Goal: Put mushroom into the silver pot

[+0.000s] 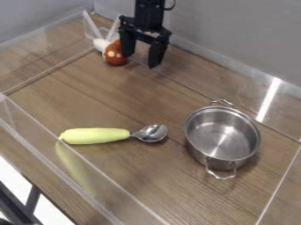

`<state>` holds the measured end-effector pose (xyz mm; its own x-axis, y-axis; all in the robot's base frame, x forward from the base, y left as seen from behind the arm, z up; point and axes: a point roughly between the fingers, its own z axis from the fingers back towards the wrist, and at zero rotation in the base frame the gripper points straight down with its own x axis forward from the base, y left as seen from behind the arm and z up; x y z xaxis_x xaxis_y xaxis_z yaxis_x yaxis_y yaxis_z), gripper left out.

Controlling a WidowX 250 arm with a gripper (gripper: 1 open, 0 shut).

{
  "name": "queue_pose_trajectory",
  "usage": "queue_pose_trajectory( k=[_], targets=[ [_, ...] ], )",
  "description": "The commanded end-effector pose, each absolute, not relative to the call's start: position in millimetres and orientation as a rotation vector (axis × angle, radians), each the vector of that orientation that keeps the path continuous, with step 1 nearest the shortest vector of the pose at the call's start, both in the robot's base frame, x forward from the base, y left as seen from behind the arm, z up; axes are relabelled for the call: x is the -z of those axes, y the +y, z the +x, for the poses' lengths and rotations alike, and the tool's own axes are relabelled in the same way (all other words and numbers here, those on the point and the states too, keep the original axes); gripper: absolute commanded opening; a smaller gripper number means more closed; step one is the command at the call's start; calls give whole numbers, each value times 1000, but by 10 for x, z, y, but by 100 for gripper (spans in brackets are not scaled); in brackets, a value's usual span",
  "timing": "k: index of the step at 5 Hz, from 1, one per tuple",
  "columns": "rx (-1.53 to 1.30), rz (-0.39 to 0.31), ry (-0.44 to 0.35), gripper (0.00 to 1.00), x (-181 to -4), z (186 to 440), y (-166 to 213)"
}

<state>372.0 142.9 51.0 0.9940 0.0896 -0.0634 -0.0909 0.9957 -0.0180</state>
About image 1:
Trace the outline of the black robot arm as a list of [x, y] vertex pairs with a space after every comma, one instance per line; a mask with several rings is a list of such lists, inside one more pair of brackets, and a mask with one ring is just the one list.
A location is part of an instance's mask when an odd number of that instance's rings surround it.
[[172, 31], [164, 26], [164, 15], [174, 9], [177, 1], [170, 8], [165, 4], [166, 0], [135, 0], [134, 16], [119, 16], [123, 56], [134, 55], [138, 40], [147, 43], [150, 69], [161, 64], [170, 44]]

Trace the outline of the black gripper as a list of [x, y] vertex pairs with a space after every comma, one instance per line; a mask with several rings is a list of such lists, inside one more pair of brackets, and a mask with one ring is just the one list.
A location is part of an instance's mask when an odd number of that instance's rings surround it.
[[137, 24], [134, 17], [119, 16], [119, 35], [122, 42], [122, 53], [130, 57], [135, 52], [137, 41], [150, 44], [149, 67], [157, 67], [164, 59], [164, 55], [170, 44], [172, 31], [162, 25], [150, 28], [143, 24]]

